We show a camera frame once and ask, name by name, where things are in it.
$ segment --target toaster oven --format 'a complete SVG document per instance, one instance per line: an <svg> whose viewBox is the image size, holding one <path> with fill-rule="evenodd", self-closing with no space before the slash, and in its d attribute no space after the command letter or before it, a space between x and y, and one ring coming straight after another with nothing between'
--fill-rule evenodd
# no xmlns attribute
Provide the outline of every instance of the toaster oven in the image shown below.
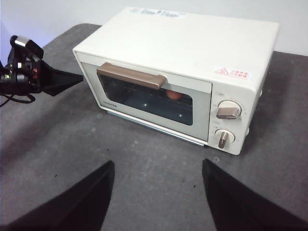
<svg viewBox="0 0 308 231"><path fill-rule="evenodd" d="M73 53L98 106L239 154L279 25L127 7Z"/></svg>

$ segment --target brand logo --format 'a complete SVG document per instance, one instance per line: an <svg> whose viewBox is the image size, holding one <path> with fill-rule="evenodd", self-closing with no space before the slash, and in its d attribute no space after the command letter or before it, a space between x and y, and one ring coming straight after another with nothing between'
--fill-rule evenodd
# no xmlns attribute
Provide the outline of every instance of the brand logo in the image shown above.
<svg viewBox="0 0 308 231"><path fill-rule="evenodd" d="M107 103L106 101L104 101L104 103L107 104L107 105L113 106L113 107L117 107L117 106L116 106L115 104L113 104L113 103Z"/></svg>

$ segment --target warning label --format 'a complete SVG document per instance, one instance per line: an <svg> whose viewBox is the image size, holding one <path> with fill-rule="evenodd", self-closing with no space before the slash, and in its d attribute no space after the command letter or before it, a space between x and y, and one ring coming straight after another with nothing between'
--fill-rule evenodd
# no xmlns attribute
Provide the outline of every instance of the warning label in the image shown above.
<svg viewBox="0 0 308 231"><path fill-rule="evenodd" d="M247 71L227 69L225 67L216 69L215 73L219 74L219 75L231 76L231 77L237 77L237 78L244 78L244 79L248 79L249 76L250 76Z"/></svg>

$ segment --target temperature knob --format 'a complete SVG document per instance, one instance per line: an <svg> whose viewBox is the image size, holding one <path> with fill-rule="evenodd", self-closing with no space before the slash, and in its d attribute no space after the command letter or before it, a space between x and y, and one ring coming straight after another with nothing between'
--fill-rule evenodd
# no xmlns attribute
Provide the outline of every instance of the temperature knob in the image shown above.
<svg viewBox="0 0 308 231"><path fill-rule="evenodd" d="M218 119L236 119L241 114L241 107L233 101L225 100L218 105Z"/></svg>
<svg viewBox="0 0 308 231"><path fill-rule="evenodd" d="M216 130L215 135L220 136L218 143L219 148L224 148L227 142L233 143L235 140L234 134L225 129Z"/></svg>

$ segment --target oven handle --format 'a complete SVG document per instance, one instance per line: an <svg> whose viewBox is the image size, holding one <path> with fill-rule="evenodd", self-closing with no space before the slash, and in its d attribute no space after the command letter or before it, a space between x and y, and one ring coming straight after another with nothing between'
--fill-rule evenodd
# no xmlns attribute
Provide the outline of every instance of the oven handle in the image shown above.
<svg viewBox="0 0 308 231"><path fill-rule="evenodd" d="M166 77L161 75L151 75L141 71L135 71L128 68L115 66L110 63L104 63L97 68L97 74L117 78L122 81L138 84L153 89L160 89L166 82Z"/></svg>

